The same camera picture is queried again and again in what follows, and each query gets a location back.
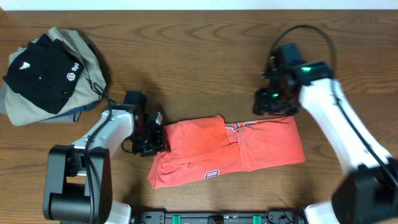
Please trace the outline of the red t-shirt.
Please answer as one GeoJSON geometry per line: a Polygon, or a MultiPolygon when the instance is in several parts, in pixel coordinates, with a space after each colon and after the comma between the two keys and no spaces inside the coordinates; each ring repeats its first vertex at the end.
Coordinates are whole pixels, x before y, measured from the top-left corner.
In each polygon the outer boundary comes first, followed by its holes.
{"type": "Polygon", "coordinates": [[[225,123],[224,117],[166,126],[167,149],[147,176],[155,189],[305,161],[293,117],[225,123]]]}

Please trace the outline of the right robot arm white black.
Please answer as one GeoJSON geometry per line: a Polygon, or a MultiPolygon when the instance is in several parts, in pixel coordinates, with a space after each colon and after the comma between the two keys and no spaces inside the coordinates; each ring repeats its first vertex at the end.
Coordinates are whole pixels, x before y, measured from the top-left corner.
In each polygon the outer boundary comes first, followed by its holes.
{"type": "Polygon", "coordinates": [[[343,181],[326,202],[308,205],[296,223],[377,223],[397,217],[397,159],[372,136],[325,62],[270,64],[256,92],[257,114],[307,110],[332,146],[343,181]]]}

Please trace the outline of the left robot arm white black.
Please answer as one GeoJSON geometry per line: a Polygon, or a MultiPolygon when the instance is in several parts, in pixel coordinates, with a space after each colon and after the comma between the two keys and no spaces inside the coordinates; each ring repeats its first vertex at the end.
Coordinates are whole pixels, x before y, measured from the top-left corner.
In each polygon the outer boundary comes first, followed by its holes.
{"type": "Polygon", "coordinates": [[[134,223],[130,205],[113,199],[111,157],[126,141],[132,154],[153,155],[165,147],[163,117],[139,105],[115,104],[70,145],[49,151],[43,214],[60,223],[134,223]]]}

